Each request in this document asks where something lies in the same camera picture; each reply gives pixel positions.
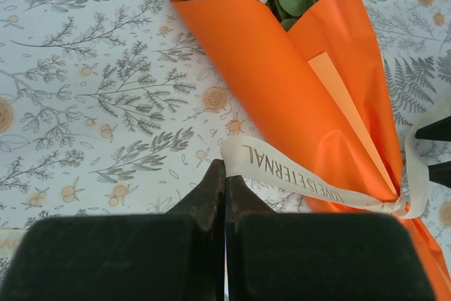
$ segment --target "flower bouquet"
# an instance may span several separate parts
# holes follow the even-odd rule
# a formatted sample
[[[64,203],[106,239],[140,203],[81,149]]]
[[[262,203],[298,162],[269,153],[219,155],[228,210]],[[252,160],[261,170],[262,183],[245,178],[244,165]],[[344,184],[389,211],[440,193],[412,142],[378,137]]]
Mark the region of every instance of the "flower bouquet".
[[[400,201],[402,157],[362,0],[172,1],[269,144],[329,185]],[[439,300],[451,300],[440,247],[420,219],[400,221]]]

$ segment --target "black object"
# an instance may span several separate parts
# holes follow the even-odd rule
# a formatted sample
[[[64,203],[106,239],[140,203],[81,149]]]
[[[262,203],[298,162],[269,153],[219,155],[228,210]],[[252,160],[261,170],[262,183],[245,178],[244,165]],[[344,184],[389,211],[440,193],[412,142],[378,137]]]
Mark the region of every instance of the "black object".
[[[451,161],[430,165],[429,180],[451,188]]]
[[[0,300],[434,300],[407,231],[381,214],[276,214],[213,161],[162,215],[52,218]]]
[[[451,116],[420,128],[415,133],[417,139],[451,142]]]
[[[451,116],[420,128],[417,139],[451,142]],[[429,180],[451,188],[451,161],[428,166]]]

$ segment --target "cream ribbon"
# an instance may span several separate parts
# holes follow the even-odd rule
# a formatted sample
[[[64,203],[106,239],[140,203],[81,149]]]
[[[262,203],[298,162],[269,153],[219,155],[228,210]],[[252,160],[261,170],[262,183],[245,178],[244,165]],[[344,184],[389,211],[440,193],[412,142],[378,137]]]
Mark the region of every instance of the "cream ribbon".
[[[414,219],[423,214],[429,196],[428,167],[415,150],[415,132],[438,121],[451,112],[451,93],[437,102],[410,128],[405,138],[410,209],[401,195],[396,202],[382,202],[370,195],[329,185],[314,173],[296,164],[283,153],[255,137],[232,137],[221,145],[227,177],[246,176],[270,185],[356,209],[393,214],[401,219]]]

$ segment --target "floral patterned tablecloth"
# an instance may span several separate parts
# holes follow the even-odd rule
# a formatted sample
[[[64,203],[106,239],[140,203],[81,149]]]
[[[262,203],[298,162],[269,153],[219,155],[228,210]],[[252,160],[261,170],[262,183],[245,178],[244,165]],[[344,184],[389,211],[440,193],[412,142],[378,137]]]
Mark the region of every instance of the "floral patterned tablecloth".
[[[402,140],[451,90],[451,0],[364,1]],[[259,136],[168,0],[0,0],[0,11],[1,227],[164,212],[224,139]],[[431,164],[451,154],[420,149]],[[309,211],[247,182],[276,211]],[[451,192],[431,189],[423,219],[451,265]]]

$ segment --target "orange wrapping paper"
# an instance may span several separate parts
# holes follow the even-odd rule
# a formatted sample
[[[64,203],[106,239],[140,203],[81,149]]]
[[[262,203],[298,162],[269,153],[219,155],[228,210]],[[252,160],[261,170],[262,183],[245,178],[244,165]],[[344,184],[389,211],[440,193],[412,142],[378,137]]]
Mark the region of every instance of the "orange wrapping paper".
[[[362,0],[320,0],[289,33],[258,1],[175,1],[174,6],[267,142],[331,185],[387,202],[397,199],[400,148],[380,51]],[[371,136],[382,170],[307,62],[325,51]],[[352,210],[317,199],[309,204],[315,211]],[[451,300],[440,247],[419,219],[402,223],[438,299]]]

